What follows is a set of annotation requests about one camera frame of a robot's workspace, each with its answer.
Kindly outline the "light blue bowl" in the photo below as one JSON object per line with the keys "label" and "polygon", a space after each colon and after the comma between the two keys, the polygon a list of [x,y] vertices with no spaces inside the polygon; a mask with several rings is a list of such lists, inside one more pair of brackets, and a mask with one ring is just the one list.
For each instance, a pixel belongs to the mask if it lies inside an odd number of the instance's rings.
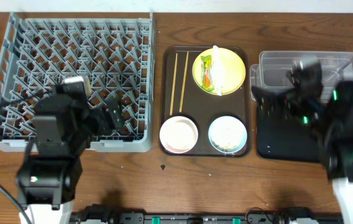
{"label": "light blue bowl", "polygon": [[236,154],[248,141],[244,123],[233,116],[220,116],[209,126],[208,139],[215,150],[224,154]]}

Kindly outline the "white napkin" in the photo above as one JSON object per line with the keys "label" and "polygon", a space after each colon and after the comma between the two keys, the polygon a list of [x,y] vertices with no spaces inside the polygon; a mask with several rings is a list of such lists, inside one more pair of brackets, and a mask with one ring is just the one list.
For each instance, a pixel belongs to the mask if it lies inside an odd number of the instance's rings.
{"label": "white napkin", "polygon": [[217,45],[213,46],[213,78],[215,81],[215,89],[218,96],[222,95],[224,84],[224,65],[221,60],[221,52]]}

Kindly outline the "green orange snack wrapper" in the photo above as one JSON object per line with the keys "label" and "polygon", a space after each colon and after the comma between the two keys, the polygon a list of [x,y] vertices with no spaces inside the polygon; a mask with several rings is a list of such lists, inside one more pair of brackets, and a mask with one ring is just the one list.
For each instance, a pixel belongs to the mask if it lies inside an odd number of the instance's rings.
{"label": "green orange snack wrapper", "polygon": [[201,87],[203,90],[211,92],[214,85],[211,76],[212,56],[201,56]]}

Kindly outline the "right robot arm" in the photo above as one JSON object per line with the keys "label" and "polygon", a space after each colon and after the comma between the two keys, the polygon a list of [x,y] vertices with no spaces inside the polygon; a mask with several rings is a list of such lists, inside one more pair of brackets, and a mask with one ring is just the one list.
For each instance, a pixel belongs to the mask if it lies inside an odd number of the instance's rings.
{"label": "right robot arm", "polygon": [[332,183],[344,223],[353,223],[353,81],[340,81],[327,103],[321,62],[305,58],[287,71],[290,89],[280,93],[252,86],[261,115],[300,121],[316,140],[319,158]]}

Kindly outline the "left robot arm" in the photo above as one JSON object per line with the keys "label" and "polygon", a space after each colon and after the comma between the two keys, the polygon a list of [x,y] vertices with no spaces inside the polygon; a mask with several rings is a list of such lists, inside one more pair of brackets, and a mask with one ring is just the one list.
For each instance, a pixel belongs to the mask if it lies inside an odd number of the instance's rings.
{"label": "left robot arm", "polygon": [[109,98],[91,109],[85,95],[56,94],[38,102],[37,137],[17,171],[17,200],[24,223],[68,223],[83,171],[80,156],[95,136],[122,129],[121,102]]}

